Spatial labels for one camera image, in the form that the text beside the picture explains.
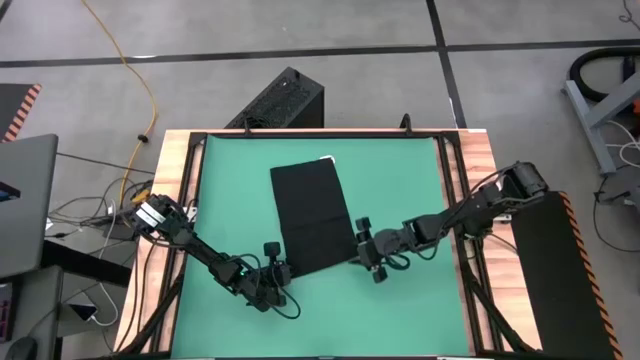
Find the orange and black striped edge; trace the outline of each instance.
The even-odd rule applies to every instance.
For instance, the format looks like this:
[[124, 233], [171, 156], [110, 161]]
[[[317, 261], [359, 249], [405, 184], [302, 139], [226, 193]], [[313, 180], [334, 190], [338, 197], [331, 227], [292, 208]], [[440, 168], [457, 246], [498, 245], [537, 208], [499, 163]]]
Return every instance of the orange and black striped edge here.
[[587, 255], [587, 249], [584, 246], [584, 240], [582, 239], [582, 235], [580, 234], [580, 229], [578, 228], [578, 222], [576, 221], [576, 216], [573, 212], [573, 208], [571, 207], [571, 202], [569, 201], [569, 197], [566, 193], [558, 192], [558, 194], [560, 194], [564, 201], [565, 210], [567, 211], [567, 216], [569, 216], [569, 223], [573, 228], [573, 235], [575, 237], [576, 244], [578, 245], [578, 249], [580, 250], [582, 263], [584, 264], [584, 269], [587, 273], [587, 277], [589, 278], [589, 282], [591, 282], [591, 290], [593, 291], [593, 296], [595, 297], [596, 303], [600, 308], [600, 317], [602, 318], [604, 329], [609, 336], [609, 343], [611, 344], [611, 347], [613, 349], [613, 356], [616, 360], [623, 360], [622, 351], [620, 350], [620, 344], [618, 344], [618, 339], [616, 338], [616, 333], [613, 330], [613, 325], [611, 324], [611, 319], [609, 318], [607, 307], [604, 304], [604, 299], [602, 299], [600, 287], [598, 286], [598, 282], [596, 281], [596, 275], [593, 273], [593, 269], [591, 268], [589, 255]]
[[40, 93], [42, 86], [40, 84], [33, 85], [29, 91], [27, 91], [27, 95], [24, 96], [24, 100], [18, 111], [16, 111], [16, 115], [13, 117], [13, 122], [9, 125], [7, 132], [4, 134], [2, 138], [2, 142], [14, 141], [18, 136], [18, 132], [22, 129], [22, 125], [24, 125], [25, 120], [27, 119], [27, 115], [31, 110], [31, 107], [36, 102], [36, 97]]

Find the concrete floor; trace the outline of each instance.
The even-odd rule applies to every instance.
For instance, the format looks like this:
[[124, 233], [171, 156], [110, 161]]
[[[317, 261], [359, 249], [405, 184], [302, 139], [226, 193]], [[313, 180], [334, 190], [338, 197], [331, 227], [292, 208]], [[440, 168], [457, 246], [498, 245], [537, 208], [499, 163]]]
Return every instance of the concrete floor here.
[[[90, 0], [128, 56], [234, 51], [435, 45], [422, 0]], [[619, 2], [601, 0], [436, 0], [447, 44], [500, 44], [637, 39], [632, 25], [618, 21]], [[640, 16], [640, 5], [629, 1]], [[14, 1], [0, 21], [0, 62], [116, 56], [80, 0]], [[462, 108], [470, 128], [486, 128], [498, 166], [533, 161], [556, 189], [569, 193], [594, 270], [627, 358], [640, 357], [640, 255], [602, 244], [591, 219], [599, 184], [596, 163], [568, 99], [560, 94], [572, 61], [588, 48], [452, 52]], [[155, 169], [164, 131], [222, 127], [286, 66], [326, 87], [327, 127], [396, 127], [403, 113], [415, 126], [455, 127], [438, 53], [348, 55], [279, 59], [140, 64], [153, 89], [160, 117], [135, 167]], [[585, 69], [588, 80], [607, 90], [619, 79], [616, 62]], [[135, 136], [150, 118], [137, 80], [120, 65], [0, 68], [0, 82], [40, 83], [43, 90], [20, 137], [56, 133], [59, 150], [126, 165]], [[612, 140], [624, 141], [619, 134]], [[626, 169], [637, 176], [636, 169]], [[101, 194], [122, 171], [58, 157], [51, 207], [78, 196]], [[134, 174], [134, 181], [148, 175]], [[108, 197], [116, 198], [113, 190]], [[96, 204], [79, 204], [83, 214]], [[602, 207], [604, 237], [640, 248], [638, 214]], [[103, 238], [91, 230], [65, 240], [91, 251]], [[129, 245], [106, 257], [122, 261]], [[65, 294], [83, 287], [65, 281]], [[108, 320], [113, 310], [95, 289], [91, 297]], [[108, 288], [122, 304], [124, 291]], [[98, 328], [65, 339], [64, 359], [103, 355]], [[110, 329], [113, 339], [116, 328]]]

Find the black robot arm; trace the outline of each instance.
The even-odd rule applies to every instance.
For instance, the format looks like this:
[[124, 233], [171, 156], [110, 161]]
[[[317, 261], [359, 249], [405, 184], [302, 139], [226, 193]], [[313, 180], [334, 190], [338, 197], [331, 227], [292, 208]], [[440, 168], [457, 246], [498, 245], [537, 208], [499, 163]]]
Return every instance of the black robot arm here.
[[470, 236], [485, 236], [495, 217], [515, 213], [548, 192], [546, 182], [528, 162], [517, 162], [493, 175], [502, 179], [502, 187], [496, 180], [479, 186], [476, 192], [472, 190], [469, 196], [439, 214], [403, 221], [401, 229], [384, 229], [371, 236], [369, 219], [357, 220], [358, 261], [372, 271], [375, 282], [384, 281], [387, 273], [383, 264], [400, 270], [408, 267], [408, 259], [405, 258], [406, 265], [400, 266], [393, 256], [406, 251], [420, 254], [426, 248], [436, 247], [456, 226]]
[[[256, 269], [240, 256], [217, 252], [198, 237], [182, 207], [168, 196], [151, 195], [129, 216], [129, 221], [136, 233], [145, 239], [158, 244], [159, 239], [153, 235], [158, 233], [168, 246], [180, 248], [196, 258], [207, 266], [218, 284], [233, 295], [244, 296], [249, 305], [261, 312], [272, 306], [286, 305], [286, 298], [279, 293], [279, 288], [291, 281], [286, 264], [272, 257], [268, 267]], [[273, 245], [266, 244], [265, 251]]]

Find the green tabletop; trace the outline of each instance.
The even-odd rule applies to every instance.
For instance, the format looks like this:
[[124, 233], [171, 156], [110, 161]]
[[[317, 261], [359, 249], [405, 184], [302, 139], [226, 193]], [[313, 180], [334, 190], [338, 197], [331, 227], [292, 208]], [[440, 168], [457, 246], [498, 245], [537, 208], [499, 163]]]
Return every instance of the green tabletop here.
[[[431, 139], [210, 136], [196, 231], [218, 251], [253, 253], [265, 265], [262, 244], [282, 243], [269, 170], [325, 155], [335, 158], [352, 221], [368, 216], [374, 232], [399, 228], [444, 208], [435, 147]], [[382, 284], [350, 264], [294, 279], [287, 289], [302, 307], [297, 320], [245, 306], [189, 259], [172, 357], [467, 355], [450, 241], [432, 261], [410, 258], [409, 270], [389, 269]]]

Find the yellow cable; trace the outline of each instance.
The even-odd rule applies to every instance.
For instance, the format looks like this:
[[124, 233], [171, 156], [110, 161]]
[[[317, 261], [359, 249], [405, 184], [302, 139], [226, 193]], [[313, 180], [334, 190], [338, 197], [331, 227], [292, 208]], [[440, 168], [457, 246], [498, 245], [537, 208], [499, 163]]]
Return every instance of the yellow cable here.
[[[151, 99], [151, 109], [152, 109], [153, 113], [151, 115], [151, 121], [149, 122], [149, 126], [147, 126], [147, 130], [144, 131], [144, 136], [146, 137], [146, 136], [148, 136], [148, 134], [151, 131], [151, 129], [153, 129], [153, 125], [155, 125], [156, 119], [158, 118], [158, 111], [157, 111], [158, 106], [156, 105], [156, 99], [153, 97], [153, 93], [151, 92], [151, 89], [149, 89], [149, 86], [147, 85], [147, 82], [144, 81], [142, 76], [140, 74], [138, 74], [138, 72], [134, 68], [132, 68], [131, 65], [129, 65], [127, 63], [127, 59], [125, 59], [124, 54], [122, 54], [122, 50], [120, 50], [120, 46], [118, 45], [118, 42], [116, 41], [116, 39], [114, 39], [113, 35], [111, 35], [109, 30], [107, 30], [107, 27], [104, 25], [102, 20], [100, 20], [100, 18], [98, 17], [98, 15], [96, 15], [95, 12], [93, 12], [93, 9], [91, 9], [91, 6], [89, 6], [89, 4], [87, 4], [86, 0], [81, 0], [81, 1], [82, 1], [82, 4], [87, 8], [87, 10], [89, 10], [91, 15], [93, 15], [93, 18], [96, 19], [96, 21], [98, 22], [98, 24], [102, 28], [102, 31], [104, 31], [104, 33], [107, 34], [109, 39], [111, 39], [111, 42], [113, 43], [113, 46], [115, 46], [116, 50], [118, 51], [118, 55], [120, 56], [120, 60], [122, 61], [122, 65], [126, 66], [127, 69], [131, 70], [131, 72], [136, 75], [138, 80], [140, 80], [140, 82], [142, 83], [142, 86], [144, 86], [145, 90], [147, 90], [147, 94], [149, 94], [149, 98]], [[138, 144], [133, 149], [133, 153], [131, 154], [131, 157], [129, 158], [129, 164], [127, 165], [127, 170], [124, 172], [124, 177], [122, 178], [122, 184], [120, 185], [120, 203], [119, 203], [120, 206], [122, 205], [122, 201], [124, 200], [124, 187], [125, 187], [125, 184], [127, 182], [127, 179], [129, 178], [129, 170], [128, 169], [131, 168], [131, 166], [133, 166], [133, 161], [135, 160], [136, 155], [138, 154], [138, 150], [140, 149], [140, 146], [142, 144], [143, 144], [142, 141], [138, 140]]]

